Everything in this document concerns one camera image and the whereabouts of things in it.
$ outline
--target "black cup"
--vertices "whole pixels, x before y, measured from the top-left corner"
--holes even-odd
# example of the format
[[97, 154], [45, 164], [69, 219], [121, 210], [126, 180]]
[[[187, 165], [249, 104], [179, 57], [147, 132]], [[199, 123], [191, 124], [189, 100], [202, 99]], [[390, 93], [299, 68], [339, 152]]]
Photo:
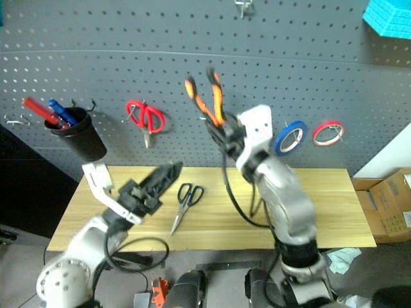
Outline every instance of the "black cup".
[[65, 130], [44, 121], [53, 135], [59, 136], [70, 148], [75, 150], [86, 162], [94, 162], [104, 157], [107, 149], [91, 123], [91, 117], [83, 108], [66, 110], [77, 120], [77, 124]]

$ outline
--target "orange pliers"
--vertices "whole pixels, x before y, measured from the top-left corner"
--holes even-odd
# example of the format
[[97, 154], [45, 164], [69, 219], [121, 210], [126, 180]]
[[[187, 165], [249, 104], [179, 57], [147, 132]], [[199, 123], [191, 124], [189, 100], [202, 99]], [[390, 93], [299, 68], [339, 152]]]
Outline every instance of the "orange pliers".
[[197, 93], [197, 87], [195, 85], [194, 78], [188, 76], [186, 78], [186, 90], [188, 97], [194, 102], [194, 104], [203, 112], [205, 116], [210, 118], [215, 126], [220, 126], [225, 122], [225, 116], [223, 112], [223, 91], [221, 89], [220, 77], [214, 71], [213, 67], [206, 69], [208, 80], [213, 88], [214, 96], [214, 112], [215, 115], [207, 108], [201, 97]]

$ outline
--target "gray pegboard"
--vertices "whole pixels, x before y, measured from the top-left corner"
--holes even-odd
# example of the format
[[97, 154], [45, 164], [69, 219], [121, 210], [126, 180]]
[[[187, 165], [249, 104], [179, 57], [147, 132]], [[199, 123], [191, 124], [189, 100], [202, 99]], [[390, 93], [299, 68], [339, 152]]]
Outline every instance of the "gray pegboard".
[[[381, 38], [362, 22], [366, 1], [254, 1], [240, 19], [234, 1], [5, 1], [0, 30], [3, 114], [32, 125], [5, 125], [78, 180], [81, 160], [40, 119], [22, 109], [33, 96], [69, 106], [97, 102], [93, 123], [108, 148], [103, 162], [219, 166], [220, 154], [187, 98], [191, 73], [204, 99], [206, 65], [223, 81], [225, 109], [272, 107], [274, 132], [302, 120], [302, 147], [281, 160], [292, 167], [346, 167], [357, 172], [410, 122], [410, 41]], [[167, 114], [167, 133], [146, 150], [127, 116], [130, 99]], [[344, 142], [313, 145], [324, 121], [346, 128]]]

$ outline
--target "wooden tabletop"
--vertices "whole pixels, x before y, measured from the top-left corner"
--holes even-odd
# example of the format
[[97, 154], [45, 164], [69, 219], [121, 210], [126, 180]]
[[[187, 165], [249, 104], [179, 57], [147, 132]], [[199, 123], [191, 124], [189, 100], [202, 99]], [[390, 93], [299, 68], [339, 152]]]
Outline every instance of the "wooden tabletop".
[[[153, 167], [109, 166], [116, 188], [133, 178], [140, 182]], [[228, 168], [231, 187], [238, 203], [248, 213], [251, 186], [234, 168]], [[376, 246], [367, 220], [345, 169], [295, 169], [302, 188], [317, 208], [317, 241], [321, 248]], [[191, 182], [204, 186], [203, 198], [191, 207], [178, 229], [170, 229], [178, 209], [177, 191], [180, 184]], [[127, 240], [155, 236], [166, 240], [171, 250], [230, 250], [273, 248], [270, 231], [245, 222], [236, 212], [225, 190], [221, 168], [184, 167], [180, 178], [161, 197], [163, 206], [147, 215], [144, 224], [128, 231]], [[72, 236], [106, 206], [92, 195], [83, 177], [58, 225], [48, 250], [64, 251]], [[263, 209], [255, 221], [265, 223]], [[126, 248], [128, 251], [164, 249], [160, 244], [143, 241]]]

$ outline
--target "red object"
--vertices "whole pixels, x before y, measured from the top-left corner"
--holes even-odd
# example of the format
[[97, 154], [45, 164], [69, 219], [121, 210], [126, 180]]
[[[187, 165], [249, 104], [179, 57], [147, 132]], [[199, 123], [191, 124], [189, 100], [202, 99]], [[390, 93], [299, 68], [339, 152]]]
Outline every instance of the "red object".
[[168, 281], [156, 278], [152, 281], [152, 289], [152, 303], [155, 303], [157, 308], [162, 308], [168, 294]]
[[[339, 126], [340, 127], [340, 132], [338, 133], [337, 136], [335, 136], [334, 138], [328, 140], [328, 141], [323, 141], [320, 142], [317, 140], [317, 135], [324, 129], [330, 127], [330, 126]], [[315, 129], [315, 131], [313, 132], [313, 142], [315, 145], [317, 146], [330, 146], [336, 142], [338, 142], [341, 137], [344, 135], [345, 130], [344, 130], [344, 126], [342, 125], [342, 123], [340, 121], [328, 121], [325, 122], [324, 124], [321, 124], [319, 127], [317, 127]]]
[[43, 117], [47, 122], [53, 125], [58, 125], [58, 120], [53, 115], [53, 113], [50, 112], [47, 108], [43, 107], [41, 104], [37, 103], [33, 98], [25, 98], [23, 105], [32, 109], [36, 114]]
[[[139, 115], [138, 120], [134, 117], [134, 115], [132, 115], [132, 114], [130, 115], [130, 113], [134, 111], [132, 109], [133, 106], [136, 106], [136, 108], [140, 109], [140, 115]], [[166, 120], [165, 120], [164, 115], [162, 114], [162, 112], [160, 110], [158, 110], [157, 108], [148, 106], [144, 102], [128, 101], [127, 104], [126, 104], [126, 111], [127, 111], [127, 114], [130, 115], [131, 120], [136, 125], [138, 125], [138, 127], [140, 127], [140, 128], [147, 127], [147, 129], [150, 133], [159, 133], [159, 132], [161, 132], [164, 129], [164, 125], [166, 124]], [[158, 128], [153, 127], [153, 114], [155, 114], [160, 119], [160, 126]], [[147, 115], [147, 119], [148, 119], [148, 124], [147, 125], [144, 122], [144, 116], [145, 115]]]

